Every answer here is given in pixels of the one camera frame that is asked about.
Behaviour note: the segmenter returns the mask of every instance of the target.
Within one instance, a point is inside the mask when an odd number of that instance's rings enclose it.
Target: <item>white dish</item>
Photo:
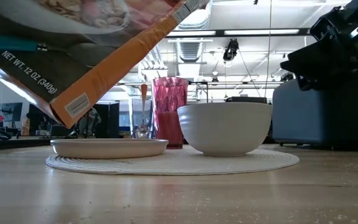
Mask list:
[[[164,153],[167,140],[156,139],[59,139],[51,140],[53,150],[77,159],[123,159]]]
[[[263,103],[202,103],[178,109],[185,139],[206,156],[245,156],[269,131],[272,106]]]
[[[110,34],[125,28],[129,22],[129,10],[122,0],[122,8],[126,12],[124,22],[117,27],[93,27],[72,19],[60,16],[42,7],[34,0],[0,0],[0,15],[19,24],[62,34]]]

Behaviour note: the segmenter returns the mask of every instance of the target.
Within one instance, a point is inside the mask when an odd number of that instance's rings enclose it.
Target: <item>white plate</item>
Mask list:
[[[157,156],[167,140],[156,139],[59,139],[51,140],[53,150],[63,157],[77,159],[122,159]]]
[[[19,24],[47,32],[62,34],[110,34],[125,28],[129,22],[129,10],[122,0],[126,17],[121,26],[103,29],[89,26],[60,16],[42,7],[34,0],[0,0],[0,15]]]

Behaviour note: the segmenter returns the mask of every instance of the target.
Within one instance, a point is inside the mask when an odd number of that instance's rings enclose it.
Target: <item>fluorescent light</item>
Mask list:
[[[176,39],[168,40],[168,43],[204,43],[204,42],[213,42],[213,39]]]
[[[313,7],[313,6],[337,6],[346,5],[350,0],[339,0],[339,1],[313,1],[313,0],[302,0],[294,2],[293,0],[273,0],[272,5],[278,7]],[[220,0],[214,1],[214,6],[251,6],[254,5],[252,0]],[[257,6],[270,6],[270,1],[259,1]]]
[[[225,30],[224,35],[269,35],[269,34],[297,34],[299,29],[271,29],[271,30]]]
[[[216,34],[215,30],[172,31],[167,35],[167,37],[215,35],[215,34]]]

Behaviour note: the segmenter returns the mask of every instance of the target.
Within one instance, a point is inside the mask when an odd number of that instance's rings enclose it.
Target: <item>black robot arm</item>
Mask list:
[[[295,74],[301,90],[331,88],[358,70],[358,0],[320,17],[310,34],[317,42],[280,64]]]

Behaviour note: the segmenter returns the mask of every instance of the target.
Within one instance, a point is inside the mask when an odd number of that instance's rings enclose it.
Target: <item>barcode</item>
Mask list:
[[[195,11],[200,6],[200,0],[187,0],[179,9],[173,13],[173,18],[178,22],[178,24],[186,19],[193,11]]]
[[[86,93],[83,93],[81,96],[75,98],[69,104],[65,106],[67,113],[74,118],[79,115],[82,111],[86,110],[90,106],[90,100]]]

